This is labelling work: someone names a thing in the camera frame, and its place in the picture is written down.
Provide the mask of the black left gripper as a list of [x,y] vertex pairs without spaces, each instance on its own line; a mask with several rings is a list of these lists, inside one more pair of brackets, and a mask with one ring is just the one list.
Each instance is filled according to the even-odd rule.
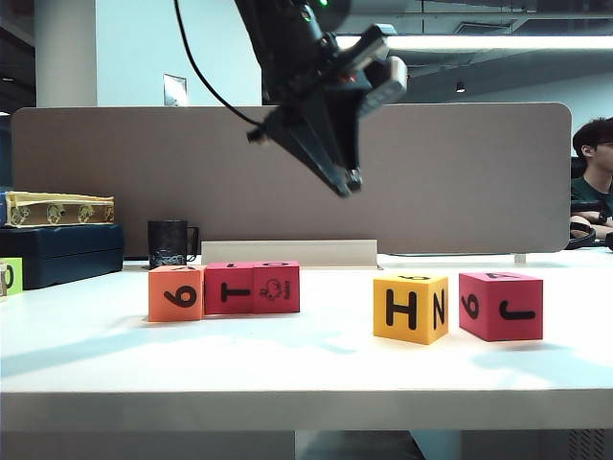
[[[360,190],[358,125],[378,107],[368,95],[378,88],[378,58],[337,61],[276,90],[276,107],[247,133],[250,142],[273,140],[338,196]],[[321,142],[328,142],[324,149]]]

